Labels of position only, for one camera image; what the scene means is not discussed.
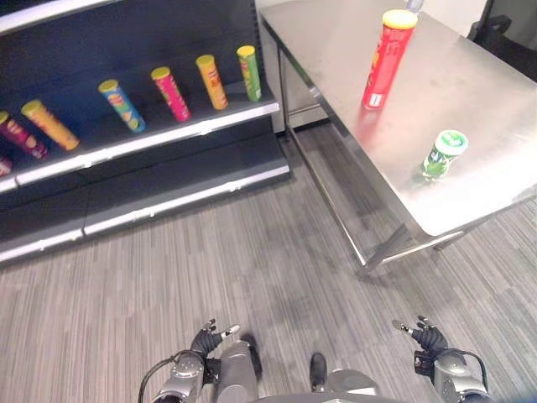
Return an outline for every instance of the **table top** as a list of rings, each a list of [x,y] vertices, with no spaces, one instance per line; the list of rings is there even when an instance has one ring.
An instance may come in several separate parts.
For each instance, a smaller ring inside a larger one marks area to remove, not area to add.
[[[537,85],[425,13],[382,111],[361,99],[382,28],[402,0],[309,0],[262,10],[265,27],[384,202],[417,237],[461,228],[535,195]],[[438,133],[468,150],[439,181],[421,163]]]

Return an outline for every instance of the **black shelving unit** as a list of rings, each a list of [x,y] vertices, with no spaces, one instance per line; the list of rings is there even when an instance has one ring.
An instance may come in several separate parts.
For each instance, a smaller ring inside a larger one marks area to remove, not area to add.
[[[83,3],[74,10],[55,2],[69,8],[57,19],[29,21],[24,10],[0,16],[11,24],[0,29],[0,109],[50,148],[34,160],[0,140],[14,163],[0,178],[0,264],[289,176],[270,119],[279,105],[263,80],[262,99],[248,100],[235,55],[242,44],[260,50],[252,1]],[[14,28],[17,13],[26,19]],[[196,69],[206,53],[226,84],[222,111]],[[175,121],[149,77],[160,65],[174,73],[192,113],[187,122]],[[97,92],[108,78],[142,113],[144,132],[130,132]],[[18,113],[35,98],[80,138],[77,149],[61,150]]]

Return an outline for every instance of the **striped carpet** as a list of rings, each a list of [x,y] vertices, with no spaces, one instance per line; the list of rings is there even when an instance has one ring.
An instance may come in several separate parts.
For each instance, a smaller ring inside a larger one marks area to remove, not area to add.
[[[300,137],[371,250],[397,222],[330,125]],[[482,356],[496,399],[536,393],[535,202],[441,253],[358,279],[296,150],[283,146],[290,181],[0,271],[0,401],[135,401],[144,372],[186,348],[209,317],[257,335],[261,395],[308,390],[319,350],[330,369],[360,369],[387,397],[439,401],[413,374],[415,345],[390,325],[418,314],[440,323],[453,347]],[[150,394],[166,376],[155,375]]]

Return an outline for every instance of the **cable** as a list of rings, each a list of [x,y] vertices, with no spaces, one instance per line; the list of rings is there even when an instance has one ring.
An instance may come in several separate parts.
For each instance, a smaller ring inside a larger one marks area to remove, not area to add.
[[[481,357],[479,357],[475,353],[459,350],[458,348],[445,348],[441,350],[438,354],[436,354],[435,358],[437,359],[438,357],[442,355],[446,355],[448,353],[459,353],[460,355],[469,355],[475,358],[479,363],[479,367],[481,367],[481,380],[482,380],[483,386],[485,387],[485,391],[488,393],[487,370],[485,369],[485,363],[482,361]]]
[[[140,383],[140,389],[138,391],[138,403],[143,403],[143,393],[145,392],[145,385],[148,383],[149,378],[151,378],[155,372],[157,372],[159,369],[164,367],[166,364],[170,364],[174,362],[176,355],[172,355],[168,359],[163,359],[159,363],[156,363],[142,378],[142,382]]]
[[[475,358],[478,361],[479,366],[481,367],[481,379],[482,379],[482,382],[483,382],[483,386],[485,387],[485,390],[488,393],[488,380],[487,380],[487,370],[485,369],[485,363],[475,353],[471,353],[469,351],[462,351],[462,350],[459,350],[459,353],[461,353],[462,355],[469,355],[469,356]]]

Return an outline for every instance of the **metal shelf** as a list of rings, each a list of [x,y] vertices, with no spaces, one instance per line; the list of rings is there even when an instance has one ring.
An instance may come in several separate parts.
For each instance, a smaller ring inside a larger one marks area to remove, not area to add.
[[[0,264],[289,173],[266,133],[35,201],[0,214]]]
[[[242,82],[226,86],[226,93],[229,105],[222,111],[211,107],[206,94],[194,94],[189,99],[192,118],[185,123],[175,121],[164,102],[146,107],[143,115],[147,128],[141,134],[132,134],[112,111],[98,122],[89,122],[81,133],[76,133],[81,138],[80,150],[76,154],[67,154],[54,147],[43,161],[29,156],[15,161],[12,174],[0,179],[0,194],[144,149],[267,116],[279,110],[279,104],[267,86],[263,86],[263,97],[259,102],[248,100]]]
[[[121,0],[54,0],[0,17],[0,36]]]

